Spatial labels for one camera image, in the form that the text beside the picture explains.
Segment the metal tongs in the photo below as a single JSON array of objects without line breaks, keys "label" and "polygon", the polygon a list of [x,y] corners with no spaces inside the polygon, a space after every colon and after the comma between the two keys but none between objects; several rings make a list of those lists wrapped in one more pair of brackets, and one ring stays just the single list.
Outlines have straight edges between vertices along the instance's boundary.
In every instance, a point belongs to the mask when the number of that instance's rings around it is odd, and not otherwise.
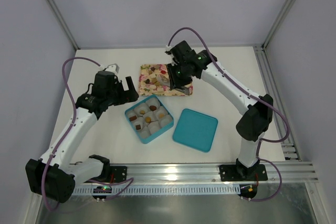
[{"label": "metal tongs", "polygon": [[168,83],[166,83],[166,82],[161,83],[159,81],[158,81],[158,83],[160,85],[157,88],[157,92],[160,93],[159,88],[162,88],[163,89],[163,95],[166,96],[166,97],[172,97],[172,96],[183,97],[183,96],[191,96],[193,94],[193,86],[191,84],[189,84],[187,86],[183,86],[181,88],[171,89],[170,79],[169,79]]}]

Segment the round brown chocolate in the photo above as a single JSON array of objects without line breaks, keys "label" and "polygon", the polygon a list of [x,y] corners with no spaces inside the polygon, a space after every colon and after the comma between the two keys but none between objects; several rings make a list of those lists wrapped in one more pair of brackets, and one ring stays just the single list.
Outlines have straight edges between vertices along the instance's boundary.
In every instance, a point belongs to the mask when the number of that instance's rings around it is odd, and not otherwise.
[{"label": "round brown chocolate", "polygon": [[157,109],[156,106],[154,106],[154,105],[151,105],[151,106],[150,106],[150,110],[151,110],[151,111],[155,111],[156,109]]}]

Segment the brown rectangular chocolate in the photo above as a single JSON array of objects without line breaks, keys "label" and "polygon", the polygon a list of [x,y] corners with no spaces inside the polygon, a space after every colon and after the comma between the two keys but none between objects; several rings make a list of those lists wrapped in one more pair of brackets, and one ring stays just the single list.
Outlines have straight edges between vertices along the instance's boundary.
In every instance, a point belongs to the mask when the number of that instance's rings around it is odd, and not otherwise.
[{"label": "brown rectangular chocolate", "polygon": [[137,119],[137,116],[136,116],[136,115],[129,117],[129,120],[130,120],[130,121],[134,121],[134,120],[136,120],[136,119]]}]

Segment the teal box lid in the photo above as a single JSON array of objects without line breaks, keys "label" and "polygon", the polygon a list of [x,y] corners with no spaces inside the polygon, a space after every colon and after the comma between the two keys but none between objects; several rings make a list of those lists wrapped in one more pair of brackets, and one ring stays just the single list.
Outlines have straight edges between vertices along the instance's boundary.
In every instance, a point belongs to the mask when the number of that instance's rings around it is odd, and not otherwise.
[{"label": "teal box lid", "polygon": [[208,153],[213,144],[218,119],[191,109],[184,109],[173,133],[173,141]]}]

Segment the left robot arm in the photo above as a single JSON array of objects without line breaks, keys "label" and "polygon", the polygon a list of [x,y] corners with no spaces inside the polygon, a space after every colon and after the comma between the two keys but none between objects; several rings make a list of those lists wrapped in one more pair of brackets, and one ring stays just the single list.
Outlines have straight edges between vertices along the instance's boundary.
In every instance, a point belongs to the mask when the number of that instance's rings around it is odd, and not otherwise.
[{"label": "left robot arm", "polygon": [[111,106],[135,102],[139,98],[133,80],[126,77],[123,88],[117,75],[99,71],[91,91],[82,94],[75,103],[75,112],[55,143],[38,159],[30,159],[25,167],[30,190],[65,203],[75,186],[91,179],[106,182],[111,176],[110,161],[100,155],[90,155],[84,162],[70,167],[70,162],[83,138]]}]

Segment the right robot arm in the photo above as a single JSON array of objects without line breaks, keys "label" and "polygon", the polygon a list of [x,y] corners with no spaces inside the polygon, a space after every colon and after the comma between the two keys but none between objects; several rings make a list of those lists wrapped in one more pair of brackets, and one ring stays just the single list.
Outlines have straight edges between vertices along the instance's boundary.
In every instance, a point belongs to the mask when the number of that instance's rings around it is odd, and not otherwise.
[{"label": "right robot arm", "polygon": [[260,164],[257,156],[261,139],[272,122],[273,98],[268,94],[260,96],[242,85],[208,49],[196,53],[182,41],[174,47],[167,46],[165,53],[172,58],[167,65],[171,89],[190,84],[193,78],[201,79],[219,91],[241,114],[236,131],[242,141],[235,167],[239,178],[253,178]]}]

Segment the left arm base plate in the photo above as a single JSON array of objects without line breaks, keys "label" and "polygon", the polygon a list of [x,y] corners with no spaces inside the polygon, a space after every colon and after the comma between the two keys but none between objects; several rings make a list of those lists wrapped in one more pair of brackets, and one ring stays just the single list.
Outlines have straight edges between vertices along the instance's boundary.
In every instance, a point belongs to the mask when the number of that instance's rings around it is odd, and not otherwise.
[{"label": "left arm base plate", "polygon": [[121,183],[127,179],[127,170],[126,166],[110,166],[110,183]]}]

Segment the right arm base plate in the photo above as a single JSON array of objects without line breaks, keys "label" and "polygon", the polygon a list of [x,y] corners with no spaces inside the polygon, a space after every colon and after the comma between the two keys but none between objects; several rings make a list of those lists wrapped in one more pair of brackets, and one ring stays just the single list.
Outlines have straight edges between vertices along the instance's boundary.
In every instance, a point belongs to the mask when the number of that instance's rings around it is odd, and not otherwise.
[{"label": "right arm base plate", "polygon": [[223,164],[219,166],[219,175],[222,182],[252,182],[256,180],[264,182],[268,180],[263,164],[255,164],[250,168],[237,164]]}]

